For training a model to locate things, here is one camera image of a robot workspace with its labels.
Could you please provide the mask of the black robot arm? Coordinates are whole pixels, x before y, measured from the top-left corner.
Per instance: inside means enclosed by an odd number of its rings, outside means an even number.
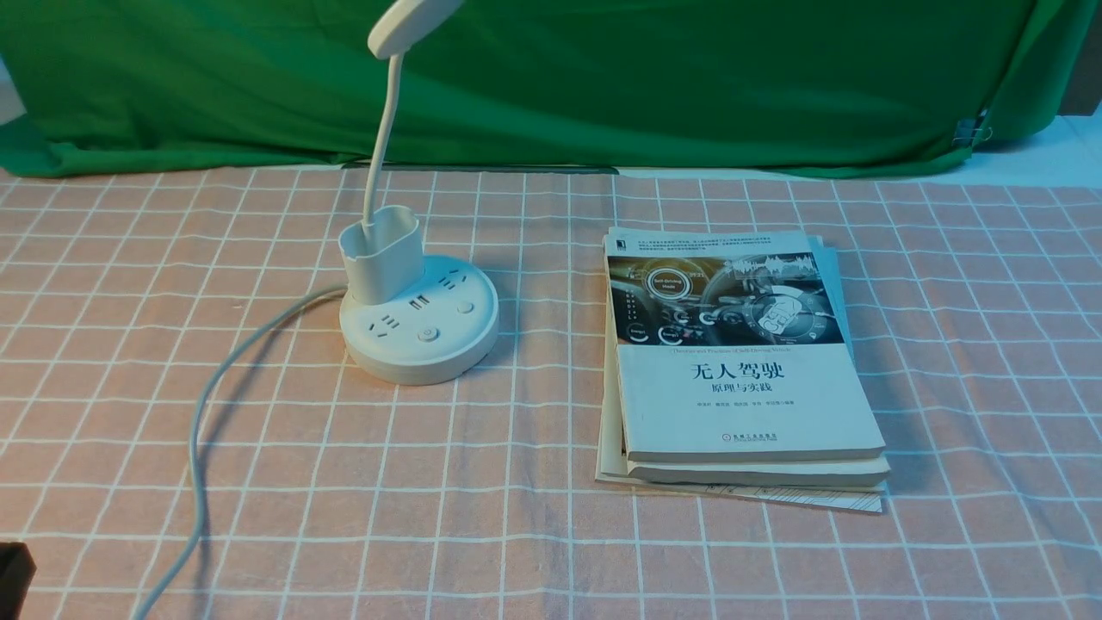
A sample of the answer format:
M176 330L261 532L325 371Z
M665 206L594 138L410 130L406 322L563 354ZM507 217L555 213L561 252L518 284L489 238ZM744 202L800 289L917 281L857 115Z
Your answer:
M36 564L24 542L1 542L1 619L19 619Z

